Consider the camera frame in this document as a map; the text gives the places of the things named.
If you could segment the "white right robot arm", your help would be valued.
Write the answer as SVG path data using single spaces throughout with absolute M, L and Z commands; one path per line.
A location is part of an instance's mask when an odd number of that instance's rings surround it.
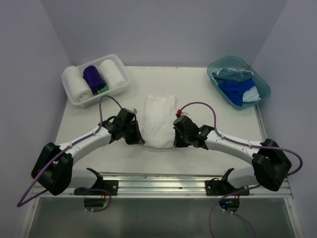
M 291 169 L 291 162 L 279 149 L 277 143 L 247 141 L 217 134 L 212 126 L 198 127 L 189 117 L 179 116 L 173 123 L 174 147 L 193 146 L 205 150 L 219 151 L 249 164 L 243 169 L 228 169 L 221 179 L 207 181 L 215 195 L 230 195 L 246 186 L 261 185 L 271 191 L 278 191 Z

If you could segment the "purple towel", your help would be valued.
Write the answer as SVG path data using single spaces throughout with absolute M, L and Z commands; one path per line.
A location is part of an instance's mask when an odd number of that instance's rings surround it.
M 93 94 L 96 94 L 98 90 L 106 85 L 106 82 L 102 79 L 98 69 L 93 65 L 90 65 L 84 69 L 83 77 L 92 90 Z

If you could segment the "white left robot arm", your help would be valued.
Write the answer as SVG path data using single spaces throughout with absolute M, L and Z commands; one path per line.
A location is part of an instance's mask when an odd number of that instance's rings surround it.
M 73 166 L 100 147 L 124 139 L 128 145 L 145 142 L 141 136 L 136 109 L 122 108 L 118 115 L 102 121 L 92 131 L 68 143 L 52 142 L 42 149 L 31 172 L 31 177 L 52 195 L 59 195 L 68 188 L 76 195 L 106 195 L 107 186 L 101 174 L 91 168 L 75 170 Z

